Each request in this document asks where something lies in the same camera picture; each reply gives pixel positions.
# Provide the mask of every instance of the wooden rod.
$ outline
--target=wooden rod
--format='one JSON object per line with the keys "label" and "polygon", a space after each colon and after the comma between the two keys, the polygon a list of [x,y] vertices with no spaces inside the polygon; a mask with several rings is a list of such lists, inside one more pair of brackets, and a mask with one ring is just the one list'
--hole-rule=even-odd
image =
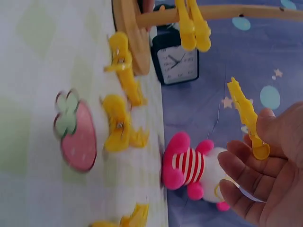
{"label": "wooden rod", "polygon": [[[262,5],[208,5],[199,6],[205,20],[238,17],[276,18],[303,21],[303,11]],[[179,21],[176,9],[144,13],[136,17],[139,28],[160,26]]]}

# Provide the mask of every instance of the strawberry leaf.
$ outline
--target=strawberry leaf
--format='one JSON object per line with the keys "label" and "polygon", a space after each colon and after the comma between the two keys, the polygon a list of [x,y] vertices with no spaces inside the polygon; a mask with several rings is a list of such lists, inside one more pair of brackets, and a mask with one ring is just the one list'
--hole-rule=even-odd
{"label": "strawberry leaf", "polygon": [[75,91],[71,90],[67,95],[66,105],[70,111],[76,112],[79,105],[79,98]]}
{"label": "strawberry leaf", "polygon": [[66,104],[66,97],[64,94],[59,94],[56,100],[56,106],[61,113],[66,111],[67,104]]}
{"label": "strawberry leaf", "polygon": [[64,94],[59,94],[56,105],[61,113],[68,111],[76,112],[79,104],[79,98],[75,91],[71,90],[67,97]]}
{"label": "strawberry leaf", "polygon": [[67,134],[73,135],[76,131],[77,118],[73,111],[61,114],[55,122],[56,133],[63,139]]}

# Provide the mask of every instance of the alarm clock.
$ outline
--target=alarm clock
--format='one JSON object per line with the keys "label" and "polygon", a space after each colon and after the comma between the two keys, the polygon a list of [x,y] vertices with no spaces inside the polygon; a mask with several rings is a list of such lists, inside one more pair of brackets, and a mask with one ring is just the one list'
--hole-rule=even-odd
{"label": "alarm clock", "polygon": [[173,85],[199,78],[199,51],[185,51],[179,31],[163,33],[152,39],[151,57],[158,80]]}

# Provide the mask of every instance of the star print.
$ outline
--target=star print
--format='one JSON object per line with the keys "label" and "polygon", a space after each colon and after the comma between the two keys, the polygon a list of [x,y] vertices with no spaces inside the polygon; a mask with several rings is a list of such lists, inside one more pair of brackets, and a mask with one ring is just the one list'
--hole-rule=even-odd
{"label": "star print", "polygon": [[276,77],[282,77],[283,72],[281,72],[280,69],[276,69],[274,71],[275,71]]}
{"label": "star print", "polygon": [[227,96],[221,100],[221,103],[223,103],[224,109],[227,107],[232,108],[232,99]]}

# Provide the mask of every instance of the pink plush toy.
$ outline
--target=pink plush toy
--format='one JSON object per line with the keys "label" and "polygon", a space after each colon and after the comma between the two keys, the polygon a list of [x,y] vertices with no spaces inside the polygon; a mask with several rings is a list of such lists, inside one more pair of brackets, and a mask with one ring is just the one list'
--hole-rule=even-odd
{"label": "pink plush toy", "polygon": [[218,163],[217,156],[223,148],[214,148],[211,140],[204,140],[194,150],[185,132],[177,133],[169,142],[163,157],[162,180],[165,187],[175,190],[187,186],[192,200],[203,198],[214,202],[218,210],[230,207],[224,201],[219,187],[221,179],[232,179]]}

